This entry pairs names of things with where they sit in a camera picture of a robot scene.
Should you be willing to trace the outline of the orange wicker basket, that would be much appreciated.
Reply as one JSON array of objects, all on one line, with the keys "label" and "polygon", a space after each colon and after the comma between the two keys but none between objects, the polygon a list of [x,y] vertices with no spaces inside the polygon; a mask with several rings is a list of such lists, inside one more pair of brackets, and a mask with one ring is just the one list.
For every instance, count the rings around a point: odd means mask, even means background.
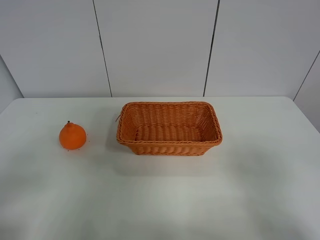
[{"label": "orange wicker basket", "polygon": [[201,156],[220,145],[223,134],[207,102],[129,102],[116,140],[136,155]]}]

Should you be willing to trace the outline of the orange fruit with stem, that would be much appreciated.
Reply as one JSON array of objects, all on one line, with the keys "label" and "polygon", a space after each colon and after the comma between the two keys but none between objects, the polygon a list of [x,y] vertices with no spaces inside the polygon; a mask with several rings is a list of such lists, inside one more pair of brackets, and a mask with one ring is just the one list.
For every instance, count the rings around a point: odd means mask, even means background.
[{"label": "orange fruit with stem", "polygon": [[58,139],[63,148],[76,150],[86,143],[87,134],[82,126],[68,121],[60,131]]}]

